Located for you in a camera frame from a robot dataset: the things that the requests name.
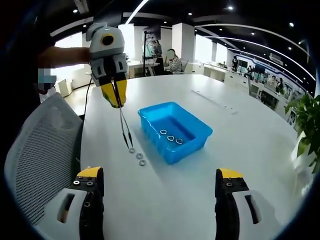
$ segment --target gray mesh chair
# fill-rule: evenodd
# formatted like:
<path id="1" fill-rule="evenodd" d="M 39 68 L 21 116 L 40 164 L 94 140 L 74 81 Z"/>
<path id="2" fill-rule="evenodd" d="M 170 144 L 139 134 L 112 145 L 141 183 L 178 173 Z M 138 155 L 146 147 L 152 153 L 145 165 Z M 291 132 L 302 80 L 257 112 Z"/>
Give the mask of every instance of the gray mesh chair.
<path id="1" fill-rule="evenodd" d="M 26 119 L 7 154 L 5 180 L 33 226 L 45 215 L 45 205 L 70 186 L 80 170 L 82 124 L 56 93 Z"/>
<path id="2" fill-rule="evenodd" d="M 176 74 L 176 75 L 178 75 L 178 74 L 185 74 L 186 67 L 187 67 L 189 61 L 187 60 L 187 61 L 185 62 L 185 61 L 183 61 L 183 60 L 181 59 L 181 63 L 182 63 L 181 71 L 174 71 L 173 74 Z"/>

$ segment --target metal ring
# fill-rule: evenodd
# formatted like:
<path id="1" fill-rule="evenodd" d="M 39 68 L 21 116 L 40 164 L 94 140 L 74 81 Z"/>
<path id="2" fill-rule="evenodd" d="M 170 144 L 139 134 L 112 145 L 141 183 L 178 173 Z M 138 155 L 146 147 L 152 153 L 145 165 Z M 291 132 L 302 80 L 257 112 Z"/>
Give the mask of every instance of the metal ring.
<path id="1" fill-rule="evenodd" d="M 143 159 L 141 159 L 141 160 L 139 161 L 139 165 L 140 165 L 140 166 L 144 166 L 144 165 L 146 165 L 146 161 L 145 161 L 145 160 L 143 160 Z"/>
<path id="2" fill-rule="evenodd" d="M 144 158 L 144 156 L 143 156 L 142 153 L 137 153 L 137 154 L 135 155 L 135 157 L 136 157 L 136 159 L 138 159 L 138 160 L 141 160 L 141 159 Z"/>
<path id="3" fill-rule="evenodd" d="M 177 144 L 182 144 L 184 141 L 183 141 L 181 138 L 177 138 L 177 139 L 175 140 L 175 142 L 176 142 Z"/>
<path id="4" fill-rule="evenodd" d="M 161 133 L 162 135 L 167 135 L 167 130 L 162 129 L 162 130 L 160 131 L 160 133 Z"/>
<path id="5" fill-rule="evenodd" d="M 135 152 L 136 152 L 136 150 L 133 147 L 129 148 L 129 153 L 134 154 Z"/>
<path id="6" fill-rule="evenodd" d="M 174 136 L 167 136 L 166 139 L 168 139 L 169 142 L 173 142 L 175 140 Z"/>

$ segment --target person's arm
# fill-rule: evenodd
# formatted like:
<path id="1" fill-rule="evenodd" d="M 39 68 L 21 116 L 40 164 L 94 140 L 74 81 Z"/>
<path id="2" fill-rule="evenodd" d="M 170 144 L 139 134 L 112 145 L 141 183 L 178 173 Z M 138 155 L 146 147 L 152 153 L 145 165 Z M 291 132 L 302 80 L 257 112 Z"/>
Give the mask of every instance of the person's arm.
<path id="1" fill-rule="evenodd" d="M 91 59 L 88 47 L 61 48 L 51 46 L 37 57 L 39 68 L 60 68 L 76 64 L 88 64 Z"/>
<path id="2" fill-rule="evenodd" d="M 170 65 L 170 72 L 181 72 L 182 63 L 178 57 L 174 58 Z"/>

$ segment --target blue plastic bin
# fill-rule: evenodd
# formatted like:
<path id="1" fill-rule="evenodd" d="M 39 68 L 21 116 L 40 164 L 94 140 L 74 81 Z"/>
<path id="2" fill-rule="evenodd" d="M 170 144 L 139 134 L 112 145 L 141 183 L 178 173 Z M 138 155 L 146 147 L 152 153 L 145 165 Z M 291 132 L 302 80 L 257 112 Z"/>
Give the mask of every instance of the blue plastic bin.
<path id="1" fill-rule="evenodd" d="M 167 164 L 175 164 L 201 149 L 213 133 L 211 127 L 175 102 L 165 102 L 138 111 L 144 133 Z M 183 139 L 182 144 L 168 141 L 167 136 Z"/>

